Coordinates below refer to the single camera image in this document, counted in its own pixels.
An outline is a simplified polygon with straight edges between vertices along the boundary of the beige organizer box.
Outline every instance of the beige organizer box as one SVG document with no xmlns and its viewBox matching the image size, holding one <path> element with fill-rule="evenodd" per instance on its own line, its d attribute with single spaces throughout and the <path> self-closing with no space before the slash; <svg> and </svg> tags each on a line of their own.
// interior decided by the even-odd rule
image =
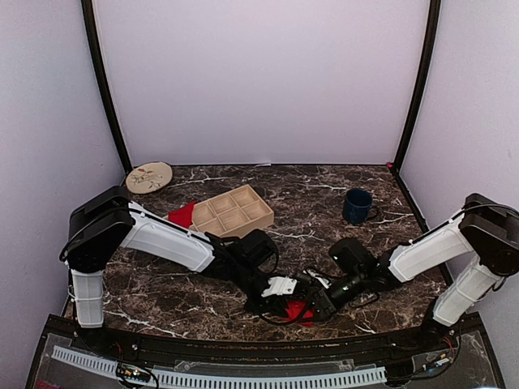
<svg viewBox="0 0 519 389">
<path fill-rule="evenodd" d="M 244 237 L 274 223 L 274 211 L 250 185 L 195 205 L 191 229 L 218 237 Z"/>
</svg>

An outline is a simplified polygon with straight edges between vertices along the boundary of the marble tabletop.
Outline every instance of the marble tabletop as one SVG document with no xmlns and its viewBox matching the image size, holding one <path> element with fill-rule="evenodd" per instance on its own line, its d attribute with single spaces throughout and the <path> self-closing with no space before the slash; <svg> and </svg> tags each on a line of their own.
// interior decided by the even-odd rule
<svg viewBox="0 0 519 389">
<path fill-rule="evenodd" d="M 403 194 L 383 166 L 183 166 L 173 171 L 168 186 L 132 199 L 163 216 L 249 184 L 275 213 L 274 225 L 266 231 L 281 252 L 278 271 L 287 275 L 307 266 L 339 275 L 328 249 L 343 237 L 357 237 L 379 255 L 420 235 Z M 361 226 L 341 217 L 345 192 L 354 187 L 371 192 L 380 211 Z M 120 249 L 105 270 L 105 322 L 128 331 L 197 340 L 324 340 L 417 326 L 429 302 L 445 289 L 435 268 L 400 289 L 381 293 L 369 306 L 344 308 L 326 323 L 275 327 L 243 310 L 246 297 L 232 283 Z"/>
</svg>

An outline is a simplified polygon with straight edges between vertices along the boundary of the white wall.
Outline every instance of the white wall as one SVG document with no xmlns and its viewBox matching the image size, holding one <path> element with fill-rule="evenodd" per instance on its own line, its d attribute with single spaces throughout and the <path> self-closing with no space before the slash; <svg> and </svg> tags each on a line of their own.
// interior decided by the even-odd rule
<svg viewBox="0 0 519 389">
<path fill-rule="evenodd" d="M 66 298 L 58 253 L 68 217 L 123 172 L 80 2 L 2 0 L 0 9 L 0 386 L 16 389 Z"/>
<path fill-rule="evenodd" d="M 519 208 L 519 3 L 447 0 L 402 170 L 434 226 L 479 192 Z M 451 266 L 456 275 L 463 261 Z M 507 387 L 519 382 L 519 277 L 479 303 Z"/>
<path fill-rule="evenodd" d="M 428 0 L 102 0 L 134 164 L 385 164 Z"/>
</svg>

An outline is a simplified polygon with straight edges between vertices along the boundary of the dark blue mug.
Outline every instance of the dark blue mug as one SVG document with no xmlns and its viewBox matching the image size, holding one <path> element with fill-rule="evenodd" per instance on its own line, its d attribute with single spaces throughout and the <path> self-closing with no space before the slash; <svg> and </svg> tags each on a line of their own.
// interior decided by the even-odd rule
<svg viewBox="0 0 519 389">
<path fill-rule="evenodd" d="M 346 192 L 344 206 L 342 208 L 342 217 L 353 225 L 359 225 L 367 220 L 371 220 L 379 213 L 375 208 L 375 214 L 369 216 L 370 210 L 373 208 L 373 197 L 365 190 L 354 188 Z"/>
</svg>

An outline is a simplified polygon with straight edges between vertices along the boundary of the white grille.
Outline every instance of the white grille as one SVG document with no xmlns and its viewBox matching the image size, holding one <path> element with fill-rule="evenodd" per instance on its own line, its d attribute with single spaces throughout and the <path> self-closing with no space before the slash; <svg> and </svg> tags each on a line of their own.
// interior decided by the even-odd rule
<svg viewBox="0 0 519 389">
<path fill-rule="evenodd" d="M 60 346 L 54 346 L 52 358 L 82 370 L 117 379 L 115 375 L 117 362 L 110 359 L 83 354 Z M 217 377 L 175 373 L 161 369 L 153 369 L 152 372 L 158 378 L 160 387 L 164 389 L 339 389 L 365 387 L 387 381 L 384 367 L 346 373 L 279 378 Z M 151 381 L 147 386 L 155 387 L 155 383 Z"/>
</svg>

